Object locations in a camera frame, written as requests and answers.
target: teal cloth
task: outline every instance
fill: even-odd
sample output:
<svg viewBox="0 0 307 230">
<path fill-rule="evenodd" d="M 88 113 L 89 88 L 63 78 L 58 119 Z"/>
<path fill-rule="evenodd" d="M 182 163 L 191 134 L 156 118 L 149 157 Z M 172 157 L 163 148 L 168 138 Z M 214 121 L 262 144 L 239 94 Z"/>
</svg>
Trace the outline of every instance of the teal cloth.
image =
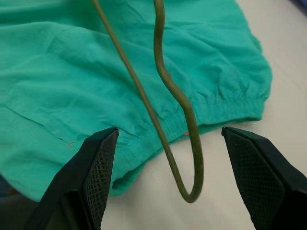
<svg viewBox="0 0 307 230">
<path fill-rule="evenodd" d="M 182 110 L 155 69 L 153 1 L 101 4 L 169 142 L 184 138 Z M 201 133 L 260 120 L 272 73 L 238 5 L 165 0 L 165 10 L 165 65 L 192 102 Z M 96 131 L 119 127 L 111 196 L 127 191 L 162 151 L 90 0 L 1 0 L 0 60 L 0 172 L 27 197 L 39 200 Z"/>
</svg>

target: wrinkled fabric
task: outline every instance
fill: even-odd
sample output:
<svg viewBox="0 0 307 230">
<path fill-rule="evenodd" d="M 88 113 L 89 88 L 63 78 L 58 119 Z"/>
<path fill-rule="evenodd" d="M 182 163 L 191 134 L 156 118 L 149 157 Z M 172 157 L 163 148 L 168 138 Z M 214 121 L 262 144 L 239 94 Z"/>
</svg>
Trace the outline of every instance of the wrinkled fabric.
<svg viewBox="0 0 307 230">
<path fill-rule="evenodd" d="M 165 66 L 204 133 L 260 120 L 271 69 L 233 0 L 165 0 Z M 169 142 L 187 131 L 154 63 L 152 0 L 102 0 Z M 0 172 L 40 200 L 94 132 L 119 127 L 110 195 L 127 191 L 162 145 L 90 0 L 0 2 Z"/>
</svg>

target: wire hook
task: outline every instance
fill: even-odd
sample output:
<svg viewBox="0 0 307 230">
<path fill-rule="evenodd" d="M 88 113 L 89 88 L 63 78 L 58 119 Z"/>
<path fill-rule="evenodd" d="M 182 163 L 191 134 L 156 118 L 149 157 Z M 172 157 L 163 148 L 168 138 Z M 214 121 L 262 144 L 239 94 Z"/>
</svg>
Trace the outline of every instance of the wire hook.
<svg viewBox="0 0 307 230">
<path fill-rule="evenodd" d="M 192 153 L 193 153 L 193 159 L 194 159 L 194 185 L 192 188 L 191 193 L 189 194 L 182 182 L 180 172 L 178 170 L 176 161 L 174 159 L 173 153 L 170 149 L 170 146 L 167 142 L 167 139 L 165 137 L 165 134 L 163 132 L 163 129 L 160 125 L 160 122 L 155 114 L 154 109 L 152 108 L 148 97 L 145 93 L 144 88 L 142 87 L 142 84 L 140 80 L 138 79 L 132 65 L 130 64 L 126 54 L 122 50 L 112 28 L 110 23 L 107 20 L 107 17 L 105 13 L 103 12 L 98 0 L 93 0 L 94 5 L 96 7 L 96 10 L 103 22 L 103 24 L 106 27 L 107 32 L 110 35 L 110 38 L 121 58 L 123 63 L 125 64 L 134 84 L 136 85 L 140 97 L 148 111 L 148 114 L 153 122 L 153 125 L 155 129 L 157 130 L 158 136 L 162 142 L 162 146 L 165 150 L 166 157 L 168 159 L 170 168 L 172 170 L 173 176 L 175 178 L 175 181 L 177 183 L 177 187 L 179 189 L 180 194 L 182 195 L 183 199 L 187 201 L 188 203 L 193 203 L 196 201 L 196 199 L 199 197 L 202 189 L 203 184 L 203 156 L 202 156 L 202 149 L 201 149 L 201 140 L 198 132 L 198 127 L 196 123 L 196 118 L 193 112 L 192 105 L 188 98 L 185 96 L 185 94 L 181 91 L 181 89 L 172 81 L 170 75 L 165 69 L 164 66 L 164 60 L 163 60 L 163 51 L 162 51 L 162 40 L 163 40 L 163 30 L 164 30 L 164 23 L 165 23 L 165 8 L 164 8 L 164 2 L 163 0 L 153 0 L 154 6 L 155 6 L 155 27 L 154 27 L 154 39 L 153 39 L 153 50 L 154 50 L 154 59 L 156 63 L 157 71 L 161 77 L 162 82 L 164 85 L 168 88 L 168 90 L 171 92 L 173 97 L 177 100 L 177 102 L 180 104 L 180 106 L 183 109 L 189 137 L 191 141 L 192 146 Z"/>
</svg>

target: white background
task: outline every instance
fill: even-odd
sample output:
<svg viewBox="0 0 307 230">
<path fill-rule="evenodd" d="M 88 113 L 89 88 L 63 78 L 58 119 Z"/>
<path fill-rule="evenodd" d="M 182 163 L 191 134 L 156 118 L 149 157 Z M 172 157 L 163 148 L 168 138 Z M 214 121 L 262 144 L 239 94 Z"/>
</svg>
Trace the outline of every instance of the white background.
<svg viewBox="0 0 307 230">
<path fill-rule="evenodd" d="M 307 16 L 289 0 L 237 0 L 273 70 L 263 120 L 233 124 L 270 139 L 307 175 Z M 187 204 L 177 191 L 165 154 L 150 161 L 123 196 L 109 198 L 102 230 L 254 230 L 236 187 L 221 129 L 201 136 L 202 194 Z M 172 145 L 185 184 L 193 162 L 188 140 Z"/>
</svg>

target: black object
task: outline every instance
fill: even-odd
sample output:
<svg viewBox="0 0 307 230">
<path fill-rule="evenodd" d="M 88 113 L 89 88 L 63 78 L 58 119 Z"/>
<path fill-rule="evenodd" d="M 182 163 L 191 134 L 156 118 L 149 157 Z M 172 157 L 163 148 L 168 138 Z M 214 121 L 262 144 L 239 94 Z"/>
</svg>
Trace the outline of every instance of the black object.
<svg viewBox="0 0 307 230">
<path fill-rule="evenodd" d="M 307 7 L 307 0 L 299 0 L 305 7 Z"/>
<path fill-rule="evenodd" d="M 23 230 L 37 203 L 21 194 L 0 197 L 0 229 Z"/>
<path fill-rule="evenodd" d="M 307 230 L 307 178 L 268 139 L 232 127 L 222 135 L 256 230 Z"/>
<path fill-rule="evenodd" d="M 94 133 L 55 175 L 25 230 L 99 230 L 118 129 Z"/>
</svg>

